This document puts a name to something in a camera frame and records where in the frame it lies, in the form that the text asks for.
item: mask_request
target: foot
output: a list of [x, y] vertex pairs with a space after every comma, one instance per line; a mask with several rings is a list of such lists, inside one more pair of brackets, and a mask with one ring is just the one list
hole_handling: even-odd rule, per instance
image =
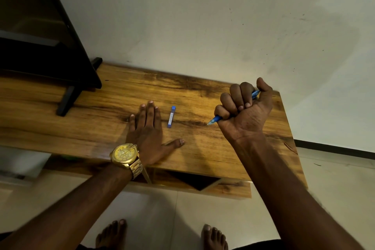
[[108, 250], [124, 250], [126, 229], [128, 228], [126, 220], [115, 220], [109, 224], [102, 233], [96, 237], [96, 248], [106, 247]]
[[217, 228], [212, 228], [205, 224], [202, 229], [203, 249], [204, 250], [228, 250], [228, 243], [225, 235]]

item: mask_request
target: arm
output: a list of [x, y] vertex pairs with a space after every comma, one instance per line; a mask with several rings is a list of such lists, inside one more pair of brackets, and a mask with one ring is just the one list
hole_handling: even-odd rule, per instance
[[[141, 105], [136, 127], [130, 116], [126, 143], [137, 144], [143, 166], [181, 147], [182, 139], [162, 145], [160, 111], [153, 102]], [[1, 249], [76, 249], [86, 233], [132, 179], [133, 174], [110, 163], [68, 195], [0, 242]]]
[[262, 78], [259, 100], [251, 100], [249, 83], [231, 86], [215, 115], [256, 189], [281, 239], [290, 249], [363, 249], [309, 194], [267, 142], [262, 129], [272, 110], [272, 88]]

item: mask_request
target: forearm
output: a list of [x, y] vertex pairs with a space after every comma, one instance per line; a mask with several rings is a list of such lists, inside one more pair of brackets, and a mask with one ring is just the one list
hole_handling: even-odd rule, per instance
[[288, 246], [362, 249], [315, 201], [263, 135], [234, 147]]
[[0, 242], [0, 248], [75, 249], [131, 179], [129, 169], [109, 164]]

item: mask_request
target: gold watch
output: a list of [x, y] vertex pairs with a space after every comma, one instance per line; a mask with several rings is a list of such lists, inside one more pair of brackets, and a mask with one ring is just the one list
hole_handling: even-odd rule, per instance
[[133, 179], [142, 173], [143, 166], [139, 160], [139, 152], [135, 144], [119, 145], [110, 153], [110, 158], [114, 164], [130, 169], [133, 173]]

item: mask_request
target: watch face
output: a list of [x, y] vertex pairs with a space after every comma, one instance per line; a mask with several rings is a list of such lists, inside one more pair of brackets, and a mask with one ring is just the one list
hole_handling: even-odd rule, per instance
[[113, 158], [117, 162], [129, 163], [136, 159], [137, 154], [137, 147], [134, 144], [129, 143], [118, 146], [113, 152]]

